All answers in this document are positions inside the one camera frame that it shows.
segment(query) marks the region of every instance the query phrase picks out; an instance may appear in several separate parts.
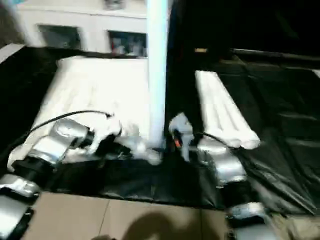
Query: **folded white cloth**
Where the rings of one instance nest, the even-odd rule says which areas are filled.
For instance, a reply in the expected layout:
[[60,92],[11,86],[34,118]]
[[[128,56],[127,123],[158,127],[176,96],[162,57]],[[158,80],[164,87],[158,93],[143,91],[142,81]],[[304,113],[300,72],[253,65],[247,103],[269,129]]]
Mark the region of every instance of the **folded white cloth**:
[[[98,110],[110,113],[116,119],[106,119],[105,115],[96,113],[77,114],[70,118],[93,129],[101,140],[110,133],[108,126],[119,121],[127,136],[139,136],[140,141],[147,146],[152,137],[147,64],[146,59],[99,59],[81,56],[60,60],[59,70],[33,126],[73,111]],[[31,133],[25,143],[11,153],[8,165],[10,166],[13,160],[23,159],[32,145],[41,136],[49,133],[53,124]],[[65,162],[81,161],[80,152],[69,151]]]
[[197,71],[197,88],[205,131],[228,146],[254,149],[260,139],[252,131],[215,72]]

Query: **tile floor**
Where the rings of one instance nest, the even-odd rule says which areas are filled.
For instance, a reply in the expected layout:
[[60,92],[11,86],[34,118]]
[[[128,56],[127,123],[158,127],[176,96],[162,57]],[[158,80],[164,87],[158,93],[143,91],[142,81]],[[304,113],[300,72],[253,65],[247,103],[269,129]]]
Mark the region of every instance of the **tile floor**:
[[213,210],[43,193],[23,240],[223,240]]

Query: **cabinet door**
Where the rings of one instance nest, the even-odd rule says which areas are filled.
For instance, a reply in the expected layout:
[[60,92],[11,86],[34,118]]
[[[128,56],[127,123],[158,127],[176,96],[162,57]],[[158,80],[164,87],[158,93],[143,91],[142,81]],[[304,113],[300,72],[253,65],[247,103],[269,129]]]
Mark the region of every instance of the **cabinet door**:
[[38,10],[19,11],[19,22],[32,47],[81,49],[94,52],[96,38],[89,14]]
[[[96,32],[97,52],[111,53],[114,46],[114,42],[112,40],[114,38],[121,39],[121,36],[125,39],[123,40],[125,43],[121,43],[123,48],[127,48],[127,46],[132,43],[141,44],[142,48],[146,48],[146,18],[99,15],[92,16],[92,19],[94,19]],[[140,56],[144,56],[144,52],[146,52],[146,50],[142,50]]]

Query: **black mat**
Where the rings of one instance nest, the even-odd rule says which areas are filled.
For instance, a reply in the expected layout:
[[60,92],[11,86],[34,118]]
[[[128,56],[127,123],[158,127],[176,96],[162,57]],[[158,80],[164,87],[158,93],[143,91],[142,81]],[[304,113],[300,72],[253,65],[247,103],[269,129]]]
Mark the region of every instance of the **black mat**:
[[[2,151],[31,127],[57,70],[56,61],[74,55],[111,57],[25,47],[0,64]],[[319,78],[309,70],[278,66],[217,63],[198,69],[218,73],[262,140],[259,148],[236,154],[265,205],[284,214],[320,215]],[[170,66],[167,82],[166,121],[182,111],[195,129],[202,129],[194,70]],[[159,166],[133,159],[65,164],[49,190],[221,209],[212,179],[208,169],[186,163],[178,155],[165,154]]]

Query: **black tablecloth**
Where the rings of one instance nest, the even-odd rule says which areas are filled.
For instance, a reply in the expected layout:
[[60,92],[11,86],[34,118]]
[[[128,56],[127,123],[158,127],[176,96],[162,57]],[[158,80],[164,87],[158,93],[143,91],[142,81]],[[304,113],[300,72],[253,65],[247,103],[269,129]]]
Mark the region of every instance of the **black tablecloth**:
[[[25,47],[0,64],[2,151],[31,127],[57,71],[56,61],[75,55],[111,57]],[[319,78],[309,70],[252,64],[199,64],[197,69],[218,73],[262,141],[257,149],[236,152],[262,202],[275,212],[320,215]],[[201,130],[194,70],[168,66],[167,77],[166,123],[185,112],[193,127]],[[198,208],[223,207],[213,173],[174,153],[165,153],[159,166],[136,159],[64,164],[48,189]]]

